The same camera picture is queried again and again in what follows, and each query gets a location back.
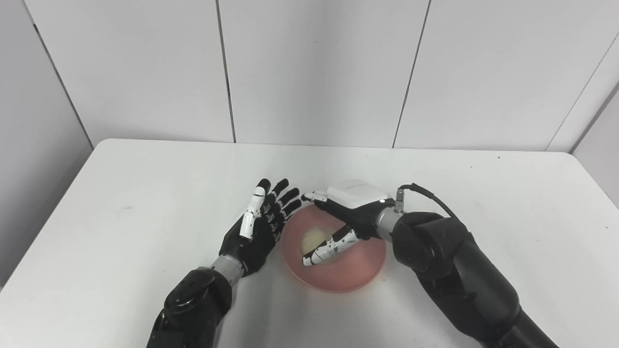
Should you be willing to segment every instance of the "robotic finger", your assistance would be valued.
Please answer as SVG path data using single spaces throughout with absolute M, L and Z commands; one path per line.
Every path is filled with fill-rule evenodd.
M 329 239 L 315 247 L 314 250 L 303 255 L 303 265 L 312 266 L 326 261 L 339 253 L 345 252 L 360 240 L 350 226 L 344 225 L 344 227 L 335 231 Z
M 241 231 L 239 235 L 246 239 L 252 239 L 253 230 L 254 230 L 254 221 L 260 217 L 260 208 L 262 207 L 266 194 L 269 192 L 271 188 L 271 182 L 268 179 L 262 179 L 256 186 L 254 190 L 254 194 L 251 195 L 249 199 L 249 204 L 247 205 L 247 209 L 245 209 L 245 213 L 243 213 L 243 218 L 241 222 Z

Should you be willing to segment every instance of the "silver cylinder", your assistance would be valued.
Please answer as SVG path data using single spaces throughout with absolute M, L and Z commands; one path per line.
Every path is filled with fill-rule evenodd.
M 395 212 L 393 207 L 385 208 L 376 218 L 376 229 L 378 235 L 391 243 L 391 232 L 396 226 L 396 222 L 402 217 L 402 213 Z
M 211 268 L 226 277 L 232 286 L 243 277 L 243 264 L 230 255 L 220 255 L 215 262 L 213 262 Z

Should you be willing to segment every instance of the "white table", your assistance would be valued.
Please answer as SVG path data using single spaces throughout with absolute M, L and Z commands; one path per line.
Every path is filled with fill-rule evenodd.
M 421 184 L 559 346 L 619 347 L 619 211 L 570 155 L 118 139 L 95 149 L 0 292 L 0 347 L 145 347 L 167 293 L 217 257 L 262 177 L 301 191 Z M 407 210 L 438 209 L 407 198 Z M 276 248 L 235 293 L 219 347 L 477 347 L 391 251 L 372 283 L 327 294 L 296 281 Z

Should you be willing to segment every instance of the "fingertip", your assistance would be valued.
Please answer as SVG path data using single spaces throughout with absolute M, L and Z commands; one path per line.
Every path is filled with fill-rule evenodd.
M 287 194 L 289 194 L 289 195 L 291 195 L 291 196 L 296 197 L 296 196 L 298 196 L 300 193 L 301 193 L 301 191 L 299 191 L 299 188 L 298 188 L 298 187 L 295 187 L 295 188 L 291 189 L 290 191 L 288 191 L 288 193 L 287 193 Z
M 279 194 L 286 188 L 288 187 L 290 183 L 288 182 L 288 179 L 284 178 L 281 179 L 277 185 L 275 185 L 275 187 L 273 188 L 273 192 L 275 193 L 276 196 L 279 196 Z
M 267 178 L 263 178 L 257 185 L 258 187 L 264 188 L 264 192 L 268 193 L 271 189 L 271 182 Z

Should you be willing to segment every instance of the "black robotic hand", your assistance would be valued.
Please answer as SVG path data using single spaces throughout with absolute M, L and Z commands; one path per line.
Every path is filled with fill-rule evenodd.
M 404 212 L 404 190 L 420 193 L 449 215 Z M 462 333 L 487 348 L 556 348 L 521 309 L 514 287 L 480 250 L 466 226 L 440 199 L 416 184 L 402 185 L 394 201 L 360 180 L 303 195 L 346 223 L 303 264 L 327 260 L 360 240 L 382 238 L 396 259 L 411 268 L 426 293 Z
M 246 212 L 223 238 L 211 267 L 189 272 L 170 292 L 157 316 L 147 348 L 211 348 L 215 330 L 232 305 L 232 287 L 258 272 L 282 233 L 286 220 L 301 206 L 298 188 L 283 194 L 288 180 L 271 192 L 262 179 Z
M 226 233 L 219 250 L 219 255 L 231 256 L 242 264 L 243 277 L 260 270 L 266 262 L 267 255 L 279 240 L 288 217 L 301 207 L 298 188 L 293 188 L 278 198 L 280 193 L 288 187 L 288 179 L 277 183 L 269 193 L 270 187 L 271 183 L 267 179 L 262 179 L 258 184 L 258 188 L 263 188 L 267 194 L 264 202 L 259 206 L 259 217 L 253 222 L 252 237 L 247 238 L 241 235 L 244 215 Z

